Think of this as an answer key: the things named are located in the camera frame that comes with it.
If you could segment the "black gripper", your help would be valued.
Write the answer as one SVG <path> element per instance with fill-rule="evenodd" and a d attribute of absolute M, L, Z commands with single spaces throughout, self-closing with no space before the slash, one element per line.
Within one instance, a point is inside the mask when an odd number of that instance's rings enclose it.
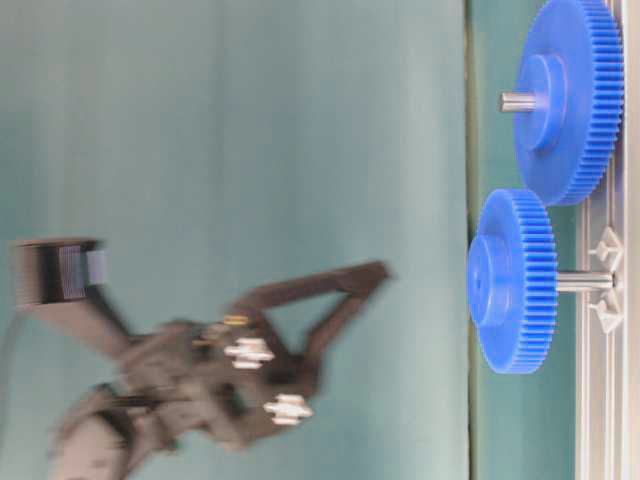
<path fill-rule="evenodd" d="M 381 261 L 256 287 L 212 324 L 173 321 L 118 343 L 127 409 L 156 447 L 189 431 L 243 449 L 309 419 L 323 358 L 369 297 L 391 277 Z M 341 299 L 316 322 L 299 352 L 282 341 L 265 309 L 332 292 Z"/>

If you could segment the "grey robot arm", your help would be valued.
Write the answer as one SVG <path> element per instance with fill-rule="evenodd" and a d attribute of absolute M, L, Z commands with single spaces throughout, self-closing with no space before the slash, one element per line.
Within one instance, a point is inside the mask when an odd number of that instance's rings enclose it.
<path fill-rule="evenodd" d="M 299 425 L 313 413 L 327 348 L 388 276 L 374 261 L 267 284 L 220 321 L 175 320 L 132 338 L 117 358 L 121 385 L 95 387 L 64 416 L 52 477 L 124 479 L 190 431 L 241 450 Z M 340 300 L 292 352 L 267 311 L 329 293 Z"/>

